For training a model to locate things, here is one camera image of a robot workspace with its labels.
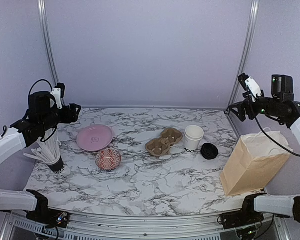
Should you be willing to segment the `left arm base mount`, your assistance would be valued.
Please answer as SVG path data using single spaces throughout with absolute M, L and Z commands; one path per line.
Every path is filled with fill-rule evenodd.
M 68 226 L 70 214 L 66 211 L 59 211 L 55 209 L 47 209 L 43 211 L 35 210 L 29 211 L 26 214 L 28 220 L 45 224 L 48 227 L 66 228 Z

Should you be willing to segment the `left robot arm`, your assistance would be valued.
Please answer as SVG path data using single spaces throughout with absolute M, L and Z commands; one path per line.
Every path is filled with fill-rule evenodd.
M 61 174 L 65 165 L 60 154 L 60 142 L 56 131 L 59 124 L 75 123 L 81 106 L 64 105 L 65 85 L 58 83 L 50 91 L 28 94 L 28 109 L 25 116 L 10 127 L 4 126 L 0 135 L 0 165 L 15 153 L 34 143 L 39 148 L 26 157 L 46 164 L 55 174 Z M 25 211 L 30 220 L 61 226 L 68 213 L 48 207 L 48 199 L 36 190 L 24 191 L 0 189 L 0 211 Z

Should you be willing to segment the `brown cardboard cup carrier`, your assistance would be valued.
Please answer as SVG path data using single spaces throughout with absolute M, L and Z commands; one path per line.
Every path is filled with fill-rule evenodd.
M 162 131 L 158 138 L 154 138 L 145 144 L 145 149 L 152 156 L 159 158 L 170 152 L 171 147 L 179 143 L 183 138 L 183 134 L 172 127 Z

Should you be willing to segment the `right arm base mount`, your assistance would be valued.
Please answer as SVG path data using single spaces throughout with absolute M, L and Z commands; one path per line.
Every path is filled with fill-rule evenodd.
M 245 213 L 242 210 L 221 214 L 217 222 L 223 226 L 224 230 L 239 228 L 255 223 L 262 223 L 264 216 L 262 213 Z

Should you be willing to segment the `black cup lid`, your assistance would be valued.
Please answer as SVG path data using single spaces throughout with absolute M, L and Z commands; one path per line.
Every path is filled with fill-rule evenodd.
M 206 160 L 213 160 L 218 156 L 219 150 L 211 143 L 204 143 L 200 149 L 200 153 Z

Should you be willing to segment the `white paper cup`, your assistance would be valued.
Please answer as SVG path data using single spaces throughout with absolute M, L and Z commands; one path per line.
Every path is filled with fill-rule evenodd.
M 184 131 L 184 150 L 187 153 L 194 153 L 204 137 L 204 130 L 197 125 L 189 125 Z

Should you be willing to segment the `brown paper bag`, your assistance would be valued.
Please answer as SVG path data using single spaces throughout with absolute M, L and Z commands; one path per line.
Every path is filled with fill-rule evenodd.
M 265 133 L 242 135 L 223 171 L 221 184 L 226 196 L 235 196 L 261 190 L 281 170 L 291 154 L 271 141 L 291 150 L 287 139 L 280 131 L 264 129 Z

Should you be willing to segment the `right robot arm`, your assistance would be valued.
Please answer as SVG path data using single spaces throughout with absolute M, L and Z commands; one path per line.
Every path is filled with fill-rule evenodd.
M 244 89 L 244 100 L 228 106 L 241 122 L 257 120 L 259 114 L 285 125 L 292 131 L 300 146 L 300 102 L 294 100 L 293 78 L 288 75 L 272 75 L 271 97 L 266 97 L 257 82 L 245 73 L 237 78 Z M 248 224 L 257 214 L 269 213 L 282 218 L 293 218 L 300 223 L 300 195 L 253 194 L 244 199 L 237 219 Z

